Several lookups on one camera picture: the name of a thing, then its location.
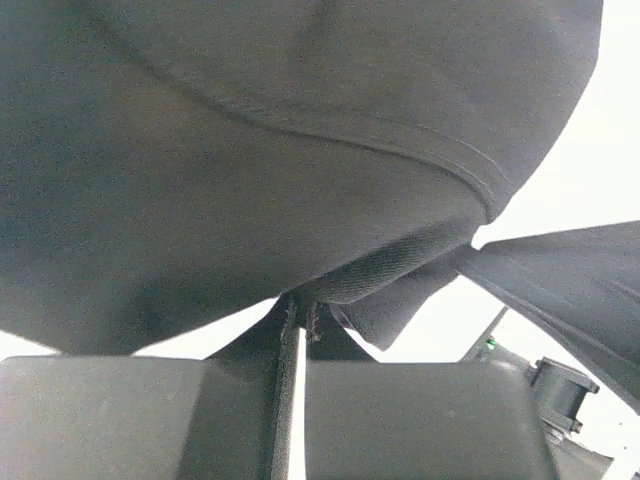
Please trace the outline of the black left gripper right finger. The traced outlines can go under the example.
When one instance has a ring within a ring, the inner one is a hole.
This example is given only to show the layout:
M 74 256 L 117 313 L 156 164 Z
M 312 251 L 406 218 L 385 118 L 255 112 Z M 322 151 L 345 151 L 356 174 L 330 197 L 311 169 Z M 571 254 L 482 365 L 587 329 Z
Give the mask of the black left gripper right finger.
M 558 478 L 513 367 L 380 363 L 326 307 L 307 333 L 307 478 Z

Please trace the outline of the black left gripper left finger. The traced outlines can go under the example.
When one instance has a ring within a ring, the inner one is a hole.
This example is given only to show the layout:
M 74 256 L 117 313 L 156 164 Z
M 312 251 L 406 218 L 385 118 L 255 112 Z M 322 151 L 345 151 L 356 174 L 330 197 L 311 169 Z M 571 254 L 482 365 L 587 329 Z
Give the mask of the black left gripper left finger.
M 205 360 L 1 364 L 5 479 L 284 479 L 298 330 L 284 296 Z

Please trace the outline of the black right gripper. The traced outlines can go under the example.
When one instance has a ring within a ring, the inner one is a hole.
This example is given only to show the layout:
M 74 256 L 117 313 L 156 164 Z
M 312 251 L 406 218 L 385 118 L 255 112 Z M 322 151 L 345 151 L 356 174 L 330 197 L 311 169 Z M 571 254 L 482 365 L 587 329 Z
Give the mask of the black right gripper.
M 518 370 L 534 392 L 547 444 L 562 479 L 601 479 L 613 463 L 571 438 L 583 424 L 577 414 L 600 386 L 579 370 L 548 357 L 531 362 L 500 345 L 493 332 L 509 312 L 503 307 L 462 357 L 464 361 L 500 363 Z

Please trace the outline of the black skirt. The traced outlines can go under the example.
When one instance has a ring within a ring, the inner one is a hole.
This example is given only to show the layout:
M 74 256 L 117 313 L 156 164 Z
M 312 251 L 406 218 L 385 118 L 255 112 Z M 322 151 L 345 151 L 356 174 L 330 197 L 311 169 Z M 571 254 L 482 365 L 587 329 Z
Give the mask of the black skirt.
M 639 403 L 639 225 L 474 250 L 599 1 L 5 1 L 1 327 L 127 355 L 283 297 L 388 348 L 469 274 Z

